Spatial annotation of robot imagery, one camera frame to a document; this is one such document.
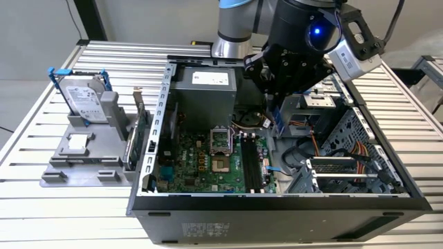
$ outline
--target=small circuit board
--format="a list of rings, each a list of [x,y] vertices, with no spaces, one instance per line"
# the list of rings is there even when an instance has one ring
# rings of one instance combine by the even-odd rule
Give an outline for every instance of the small circuit board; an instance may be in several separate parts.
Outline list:
[[[254,139],[258,164],[254,169],[261,174],[259,192],[275,193],[273,175],[265,171],[270,162],[269,149],[265,138]],[[175,162],[161,168],[161,192],[211,192],[211,193],[246,193],[245,159],[242,152],[242,138],[233,138],[233,153],[213,154],[210,133],[182,133],[178,145],[178,158]]]

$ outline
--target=power supply label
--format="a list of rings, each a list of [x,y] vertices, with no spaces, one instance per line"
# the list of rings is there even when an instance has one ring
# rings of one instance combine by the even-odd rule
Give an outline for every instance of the power supply label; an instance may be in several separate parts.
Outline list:
[[[90,122],[107,121],[95,90],[77,86],[69,86],[66,90],[79,115]]]
[[[229,73],[194,72],[193,84],[229,86]]]
[[[186,237],[226,237],[230,223],[182,223]]]

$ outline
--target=aluminum table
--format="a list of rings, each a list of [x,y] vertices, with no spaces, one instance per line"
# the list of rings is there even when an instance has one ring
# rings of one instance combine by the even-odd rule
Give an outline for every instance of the aluminum table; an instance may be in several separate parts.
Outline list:
[[[169,54],[209,57],[211,53],[209,46],[91,41],[75,47],[63,68],[106,68],[126,111],[137,111],[134,86],[143,88],[146,108],[153,111]],[[181,248],[443,248],[443,128],[386,64],[354,83],[434,213],[365,243]],[[67,113],[50,84],[0,151],[0,248],[162,247],[153,245],[138,220],[126,217],[130,187],[41,187],[49,159],[69,126]]]

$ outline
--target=motherboard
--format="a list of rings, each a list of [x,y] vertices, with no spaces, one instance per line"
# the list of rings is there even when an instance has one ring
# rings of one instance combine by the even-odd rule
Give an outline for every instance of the motherboard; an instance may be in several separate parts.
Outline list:
[[[182,132],[177,160],[161,167],[158,190],[170,193],[275,193],[274,177],[266,170],[270,166],[266,139],[242,135],[231,131],[223,134],[219,130],[214,133]]]

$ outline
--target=ram slot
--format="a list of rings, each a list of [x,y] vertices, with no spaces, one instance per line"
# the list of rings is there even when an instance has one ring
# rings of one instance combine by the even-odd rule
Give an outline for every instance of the ram slot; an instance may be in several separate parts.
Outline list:
[[[251,137],[242,138],[242,160],[246,189],[249,192],[261,192],[261,164],[258,161],[255,139]]]

